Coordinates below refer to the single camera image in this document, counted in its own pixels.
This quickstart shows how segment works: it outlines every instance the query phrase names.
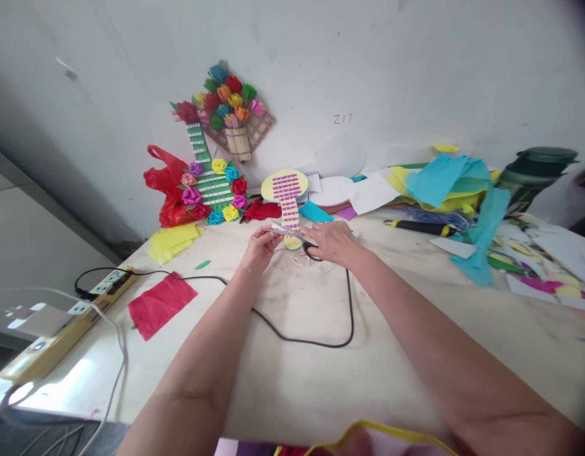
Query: red paper flower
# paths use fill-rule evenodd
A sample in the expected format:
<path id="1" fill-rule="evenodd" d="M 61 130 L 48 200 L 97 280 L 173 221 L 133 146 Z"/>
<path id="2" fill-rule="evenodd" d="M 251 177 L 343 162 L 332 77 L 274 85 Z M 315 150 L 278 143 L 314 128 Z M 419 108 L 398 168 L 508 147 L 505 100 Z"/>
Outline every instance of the red paper flower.
<path id="1" fill-rule="evenodd" d="M 191 209 L 191 215 L 197 220 L 205 219 L 210 215 L 210 212 L 212 212 L 212 209 L 206 205 L 199 205 Z"/>
<path id="2" fill-rule="evenodd" d="M 197 114 L 197 106 L 188 101 L 178 103 L 178 117 L 180 117 L 186 124 L 193 124 L 199 118 Z"/>
<path id="3" fill-rule="evenodd" d="M 241 82 L 235 76 L 229 76 L 225 81 L 225 84 L 231 89 L 231 92 L 241 92 Z"/>
<path id="4" fill-rule="evenodd" d="M 241 177 L 231 183 L 231 191 L 233 194 L 246 194 L 246 188 L 248 188 L 248 183 Z"/>
<path id="5" fill-rule="evenodd" d="M 218 94 L 207 94 L 205 96 L 205 107 L 208 108 L 208 111 L 213 113 L 218 108 L 218 105 L 221 103 L 221 98 Z"/>

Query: paper pile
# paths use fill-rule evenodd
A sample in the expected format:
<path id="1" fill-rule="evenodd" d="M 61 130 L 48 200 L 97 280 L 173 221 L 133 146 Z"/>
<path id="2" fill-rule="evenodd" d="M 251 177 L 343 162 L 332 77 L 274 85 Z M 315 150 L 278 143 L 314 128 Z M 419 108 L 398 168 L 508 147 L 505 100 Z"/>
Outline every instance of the paper pile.
<path id="1" fill-rule="evenodd" d="M 180 254 L 184 249 L 193 244 L 205 228 L 196 224 L 182 225 L 173 228 L 165 228 L 151 236 L 151 248 L 148 254 L 163 265 Z"/>

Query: red plastic bag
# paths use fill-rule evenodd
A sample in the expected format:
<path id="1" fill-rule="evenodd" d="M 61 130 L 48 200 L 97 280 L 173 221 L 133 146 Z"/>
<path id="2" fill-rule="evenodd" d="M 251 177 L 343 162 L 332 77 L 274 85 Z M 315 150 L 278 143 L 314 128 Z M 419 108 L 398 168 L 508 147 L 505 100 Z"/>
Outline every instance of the red plastic bag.
<path id="1" fill-rule="evenodd" d="M 165 193 L 165 203 L 159 213 L 161 227 L 171 228 L 195 221 L 183 203 L 183 190 L 178 188 L 184 174 L 183 169 L 188 168 L 188 164 L 157 146 L 151 145 L 147 149 L 152 157 L 165 163 L 165 168 L 151 168 L 145 172 L 146 186 Z"/>

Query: scissor handle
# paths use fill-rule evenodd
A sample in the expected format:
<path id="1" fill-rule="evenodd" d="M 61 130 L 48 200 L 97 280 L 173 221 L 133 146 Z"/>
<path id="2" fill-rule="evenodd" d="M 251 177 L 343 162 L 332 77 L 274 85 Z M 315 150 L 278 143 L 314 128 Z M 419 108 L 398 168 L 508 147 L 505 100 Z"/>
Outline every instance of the scissor handle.
<path id="1" fill-rule="evenodd" d="M 315 256 L 311 255 L 309 253 L 309 251 L 307 250 L 309 247 L 315 247 L 317 248 L 318 246 L 316 246 L 315 244 L 312 244 L 308 241 L 303 242 L 303 250 L 305 251 L 305 255 L 307 255 L 309 258 L 311 258 L 314 261 L 324 261 L 321 258 L 316 258 Z"/>

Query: blue paper flower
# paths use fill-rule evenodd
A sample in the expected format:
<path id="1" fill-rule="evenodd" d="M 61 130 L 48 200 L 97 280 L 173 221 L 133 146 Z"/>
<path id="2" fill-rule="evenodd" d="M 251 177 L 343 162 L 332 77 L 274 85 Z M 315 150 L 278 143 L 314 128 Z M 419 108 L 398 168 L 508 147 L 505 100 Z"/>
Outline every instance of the blue paper flower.
<path id="1" fill-rule="evenodd" d="M 224 84 L 224 81 L 229 77 L 229 72 L 225 68 L 221 67 L 220 65 L 211 66 L 208 74 L 219 85 Z"/>
<path id="2" fill-rule="evenodd" d="M 224 222 L 222 211 L 212 211 L 208 217 L 208 225 L 220 225 Z"/>
<path id="3" fill-rule="evenodd" d="M 224 176 L 227 178 L 227 181 L 233 182 L 235 179 L 239 178 L 240 172 L 233 167 L 226 167 L 224 169 Z"/>
<path id="4" fill-rule="evenodd" d="M 227 114 L 230 113 L 229 105 L 228 104 L 221 104 L 218 108 L 216 108 L 216 113 L 224 118 Z"/>

